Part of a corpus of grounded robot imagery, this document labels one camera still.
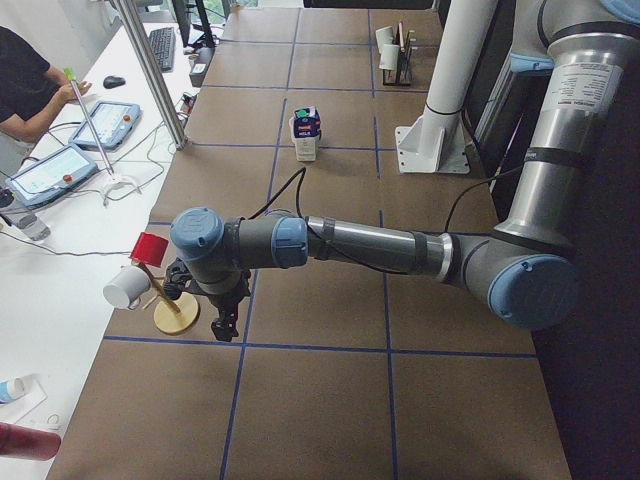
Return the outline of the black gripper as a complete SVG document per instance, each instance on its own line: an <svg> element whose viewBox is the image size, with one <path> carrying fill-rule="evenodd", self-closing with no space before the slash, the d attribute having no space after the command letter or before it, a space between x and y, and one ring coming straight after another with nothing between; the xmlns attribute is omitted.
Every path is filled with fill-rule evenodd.
<svg viewBox="0 0 640 480"><path fill-rule="evenodd" d="M238 305L250 295L250 272L217 272L218 281L212 284L198 283L186 264L179 258L165 270L164 292L171 300L181 293L206 297L216 307L219 317L211 323L217 341L231 342L239 336L237 330Z"/></svg>

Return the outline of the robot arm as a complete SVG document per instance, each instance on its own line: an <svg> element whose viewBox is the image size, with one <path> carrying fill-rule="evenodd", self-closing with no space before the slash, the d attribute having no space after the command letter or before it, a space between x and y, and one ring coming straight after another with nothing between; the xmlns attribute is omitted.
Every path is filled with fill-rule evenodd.
<svg viewBox="0 0 640 480"><path fill-rule="evenodd" d="M215 337L230 341L252 270L315 258L430 275L470 292L511 325L553 326L578 300L571 212L622 74L638 58L635 1L520 1L511 67L551 78L510 212L491 234L432 236L300 214L223 220L196 207L171 225L177 257L165 293L208 298L219 313Z"/></svg>

